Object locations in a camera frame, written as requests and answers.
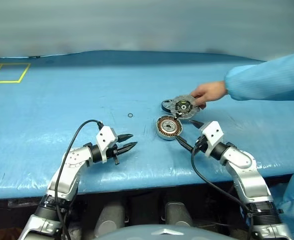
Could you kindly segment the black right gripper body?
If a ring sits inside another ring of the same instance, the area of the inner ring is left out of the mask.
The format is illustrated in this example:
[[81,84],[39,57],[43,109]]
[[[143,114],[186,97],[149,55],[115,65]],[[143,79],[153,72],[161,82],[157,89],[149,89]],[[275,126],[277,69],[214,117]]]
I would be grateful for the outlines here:
[[202,152],[205,153],[208,148],[207,138],[205,135],[200,136],[194,145],[194,153]]

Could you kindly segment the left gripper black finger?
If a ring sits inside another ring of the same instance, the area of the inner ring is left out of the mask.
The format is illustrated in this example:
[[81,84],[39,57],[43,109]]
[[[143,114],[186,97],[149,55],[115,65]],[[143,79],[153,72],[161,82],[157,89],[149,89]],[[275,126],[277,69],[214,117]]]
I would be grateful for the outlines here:
[[122,143],[125,142],[126,140],[130,139],[131,137],[133,137],[133,134],[127,133],[127,134],[120,134],[117,136],[117,142],[118,143]]
[[128,152],[129,150],[131,150],[133,147],[135,147],[137,143],[138,143],[137,141],[127,143],[127,144],[123,145],[122,147],[118,148],[116,150],[116,153],[117,154],[124,154],[124,153]]

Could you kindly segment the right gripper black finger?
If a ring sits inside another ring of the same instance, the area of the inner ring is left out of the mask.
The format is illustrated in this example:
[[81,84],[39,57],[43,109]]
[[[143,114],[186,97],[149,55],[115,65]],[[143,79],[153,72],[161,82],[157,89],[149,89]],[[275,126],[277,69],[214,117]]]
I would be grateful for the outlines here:
[[194,150],[194,147],[192,147],[190,144],[187,143],[187,141],[182,138],[181,136],[177,135],[175,136],[175,139],[178,141],[178,143],[184,148],[186,149],[187,151],[189,151],[190,153],[194,152],[195,153],[195,150]]
[[201,129],[204,126],[204,123],[201,121],[190,119],[189,123],[191,123],[193,126],[195,126],[197,129]]

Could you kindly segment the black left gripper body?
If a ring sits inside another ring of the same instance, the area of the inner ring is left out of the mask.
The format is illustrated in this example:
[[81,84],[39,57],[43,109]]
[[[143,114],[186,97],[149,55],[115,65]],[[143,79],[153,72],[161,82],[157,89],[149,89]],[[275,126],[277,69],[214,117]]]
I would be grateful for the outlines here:
[[118,160],[118,146],[117,144],[114,144],[112,147],[110,147],[107,151],[106,151],[106,158],[109,159],[113,159],[114,164],[117,166],[120,164],[119,160]]

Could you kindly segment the person's bare hand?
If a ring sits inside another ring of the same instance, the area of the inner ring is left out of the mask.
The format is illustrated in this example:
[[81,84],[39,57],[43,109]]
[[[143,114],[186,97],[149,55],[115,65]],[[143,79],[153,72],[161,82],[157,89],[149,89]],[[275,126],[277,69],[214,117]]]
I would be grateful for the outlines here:
[[202,110],[206,108],[207,102],[220,100],[227,94],[228,90],[223,80],[200,84],[190,93],[195,98],[195,104]]

